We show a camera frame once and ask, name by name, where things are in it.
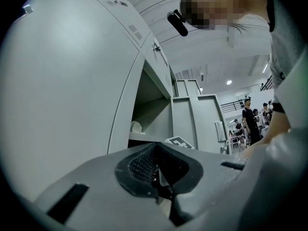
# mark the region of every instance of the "open cabinet compartment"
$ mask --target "open cabinet compartment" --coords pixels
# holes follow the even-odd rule
[[[145,134],[130,132],[130,140],[163,142],[173,137],[171,100],[166,99],[144,70],[139,81],[132,121],[139,122]]]

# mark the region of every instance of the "gray t-shirt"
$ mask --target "gray t-shirt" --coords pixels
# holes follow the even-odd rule
[[[306,43],[292,17],[279,0],[268,0],[268,14],[270,27],[273,27],[270,69],[274,89],[277,89],[296,64]],[[273,106],[274,111],[284,112],[276,96]]]

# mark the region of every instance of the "black pants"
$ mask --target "black pants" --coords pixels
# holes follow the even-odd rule
[[[251,144],[257,143],[261,140],[259,128],[250,128],[250,137],[251,137]]]

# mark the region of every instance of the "person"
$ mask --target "person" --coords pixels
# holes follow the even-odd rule
[[[271,110],[271,111],[273,111],[273,105],[272,105],[272,103],[271,103],[271,101],[269,101],[269,109]]]
[[[259,129],[257,127],[257,123],[255,121],[255,115],[250,109],[251,101],[250,99],[245,99],[245,108],[242,111],[244,124],[247,128],[247,132],[251,137],[251,143],[250,145],[253,145],[254,143],[261,140]]]
[[[254,109],[254,110],[253,110],[253,113],[254,113],[254,115],[255,115],[255,121],[256,121],[257,126],[258,126],[258,128],[259,128],[260,137],[262,138],[261,132],[262,132],[262,129],[264,128],[263,119],[260,117],[258,109]]]
[[[255,14],[267,21],[272,38],[270,69],[274,89],[288,76],[306,48],[304,38],[280,0],[181,0],[180,11],[189,24],[200,29],[228,25],[239,31],[246,30],[244,25],[237,23],[246,14]],[[245,150],[244,157],[249,157],[257,146],[270,143],[272,138],[290,128],[276,96],[272,105],[273,114],[266,136]]]
[[[271,117],[272,117],[272,111],[268,108],[268,104],[267,103],[263,103],[263,117],[265,120],[265,125],[270,125],[270,121],[271,121]]]
[[[241,145],[244,146],[244,133],[243,133],[243,127],[242,127],[242,124],[239,123],[239,121],[237,119],[234,120],[234,122],[236,123],[236,131],[238,132],[239,136],[240,136],[240,142],[241,142]]]

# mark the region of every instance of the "ceiling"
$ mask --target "ceiling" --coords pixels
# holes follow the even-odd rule
[[[239,32],[227,26],[199,30],[185,24],[182,37],[168,22],[167,13],[179,9],[180,0],[128,0],[158,39],[177,78],[195,78],[203,93],[217,93],[266,82],[263,73],[271,52],[269,25],[260,17],[246,15]]]

